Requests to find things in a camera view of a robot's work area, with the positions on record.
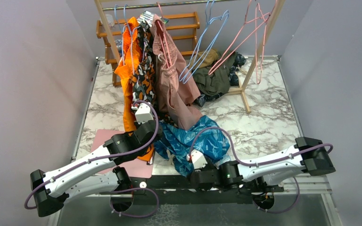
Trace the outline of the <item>blue patterned shorts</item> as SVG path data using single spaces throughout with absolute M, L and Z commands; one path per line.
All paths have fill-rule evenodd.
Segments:
M 163 158 L 173 163 L 175 170 L 187 177 L 193 171 L 193 164 L 187 161 L 190 147 L 202 152 L 213 163 L 221 164 L 230 160 L 227 154 L 230 144 L 226 136 L 218 129 L 208 129 L 200 134 L 195 143 L 193 140 L 198 133 L 208 127 L 218 127 L 218 124 L 202 116 L 189 130 L 177 128 L 161 122 L 163 134 L 154 143 L 154 150 Z

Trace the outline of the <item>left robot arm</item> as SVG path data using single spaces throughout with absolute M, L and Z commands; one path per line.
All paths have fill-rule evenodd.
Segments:
M 48 172 L 33 171 L 30 174 L 32 192 L 24 207 L 27 210 L 34 208 L 39 217 L 46 217 L 77 198 L 112 191 L 126 192 L 132 182 L 121 165 L 146 154 L 162 133 L 159 123 L 150 120 L 133 132 L 113 135 L 96 150 L 64 167 Z M 35 206 L 28 205 L 30 199 L 34 200 Z

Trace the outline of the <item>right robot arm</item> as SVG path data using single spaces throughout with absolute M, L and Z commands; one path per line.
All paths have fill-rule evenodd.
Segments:
M 194 170 L 189 181 L 194 189 L 201 190 L 230 190 L 253 182 L 256 190 L 264 192 L 302 173 L 323 176 L 336 171 L 329 156 L 332 144 L 309 137 L 298 137 L 295 142 L 287 149 L 264 157 L 236 159 L 218 167 L 200 151 L 193 151 L 190 157 Z

